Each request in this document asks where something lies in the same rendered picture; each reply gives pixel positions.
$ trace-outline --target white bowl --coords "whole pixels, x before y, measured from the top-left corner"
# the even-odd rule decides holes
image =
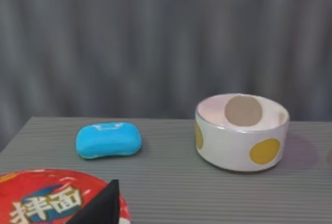
[[[282,157],[289,113],[279,103],[247,94],[221,94],[196,108],[197,152],[223,169],[253,172]]]

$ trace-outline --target tabletop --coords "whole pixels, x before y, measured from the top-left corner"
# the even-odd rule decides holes
[[[84,160],[85,125],[127,121],[143,144],[131,157]],[[193,120],[32,118],[0,153],[0,174],[71,169],[120,180],[135,224],[332,223],[332,123],[292,122],[284,157],[260,173],[231,173],[195,150]]]

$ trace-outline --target blue soap bar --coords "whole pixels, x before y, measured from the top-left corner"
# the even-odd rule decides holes
[[[87,159],[130,156],[139,151],[141,135],[131,123],[100,123],[83,127],[76,137],[77,153]]]

